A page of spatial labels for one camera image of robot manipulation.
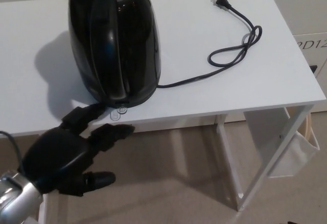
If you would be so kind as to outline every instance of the beige carpet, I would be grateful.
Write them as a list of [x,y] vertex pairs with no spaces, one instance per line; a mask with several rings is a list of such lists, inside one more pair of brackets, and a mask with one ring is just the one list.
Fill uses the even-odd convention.
[[[235,211],[214,129],[137,133],[118,142],[91,169],[111,170],[117,182],[83,198],[51,194],[47,223],[327,223],[327,113],[313,114],[317,156],[295,177],[267,179],[241,213]],[[246,187],[259,158],[245,122],[226,130]],[[25,151],[35,139],[18,141]],[[10,146],[0,144],[0,170],[15,168]]]

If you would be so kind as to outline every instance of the robotic hand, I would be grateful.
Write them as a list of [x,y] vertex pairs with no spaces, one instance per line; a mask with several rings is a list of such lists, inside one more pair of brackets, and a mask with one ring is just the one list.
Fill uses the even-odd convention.
[[83,173],[100,151],[111,149],[117,140],[134,132],[130,125],[105,124],[87,139],[81,137],[88,123],[105,110],[102,104],[75,108],[59,127],[40,136],[17,171],[0,177],[0,224],[22,223],[42,203],[42,195],[53,190],[83,196],[115,182],[112,172]]

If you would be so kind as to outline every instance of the kettle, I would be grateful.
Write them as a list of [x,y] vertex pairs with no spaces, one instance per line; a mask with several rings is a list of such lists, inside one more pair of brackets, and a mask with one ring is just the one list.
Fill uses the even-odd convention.
[[112,108],[145,102],[160,78],[150,0],[69,0],[77,67],[93,97]]

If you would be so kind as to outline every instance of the table top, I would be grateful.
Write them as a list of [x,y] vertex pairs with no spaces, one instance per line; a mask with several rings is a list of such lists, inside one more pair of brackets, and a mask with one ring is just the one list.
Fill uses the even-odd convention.
[[[151,0],[161,47],[160,84],[216,70],[208,55],[239,45],[246,26],[211,0]],[[119,123],[205,116],[325,100],[274,0],[229,0],[263,36],[244,61],[209,79],[170,89],[128,109]],[[0,4],[0,129],[14,135],[56,127],[75,106],[95,102],[74,62],[68,0]],[[229,62],[237,53],[219,55]],[[105,116],[96,124],[116,123]]]

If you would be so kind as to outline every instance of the power cord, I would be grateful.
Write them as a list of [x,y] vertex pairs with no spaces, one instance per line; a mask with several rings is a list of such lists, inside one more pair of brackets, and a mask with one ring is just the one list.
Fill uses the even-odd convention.
[[[245,17],[243,14],[241,14],[240,12],[238,12],[236,9],[234,9],[231,4],[228,2],[228,0],[215,0],[215,5],[218,7],[224,7],[227,10],[233,12],[235,15],[239,16],[240,18],[242,18],[243,20],[245,20],[245,22],[250,26],[251,31],[248,37],[247,42],[244,42],[241,45],[238,46],[233,46],[233,47],[228,47],[228,48],[223,48],[223,49],[218,49],[214,52],[212,52],[209,56],[208,56],[208,63],[212,66],[215,67],[221,67],[220,69],[204,74],[204,75],[200,75],[197,77],[193,77],[187,80],[183,80],[183,81],[179,81],[173,84],[169,84],[169,85],[158,85],[158,88],[172,88],[172,87],[177,87],[177,86],[181,86],[181,85],[186,85],[192,82],[196,82],[196,81],[200,81],[200,80],[204,80],[207,79],[211,76],[214,76],[216,74],[219,74],[233,66],[235,66],[236,64],[240,63],[246,56],[247,51],[249,50],[249,48],[253,45],[255,45],[262,36],[262,27],[261,26],[254,26],[251,21]],[[222,53],[222,52],[229,52],[229,51],[236,51],[240,49],[241,51],[238,53],[238,55],[235,57],[234,60],[232,60],[229,63],[226,64],[220,64],[220,63],[216,63],[212,60],[212,57],[218,53]]]
[[15,141],[15,138],[12,135],[10,135],[8,132],[5,132],[5,131],[0,131],[0,134],[5,135],[11,142],[12,146],[14,147],[15,153],[17,155],[18,163],[19,163],[19,170],[20,170],[21,174],[25,176],[25,171],[24,171],[24,167],[22,164],[21,153],[20,153],[19,147],[17,145],[17,142]]

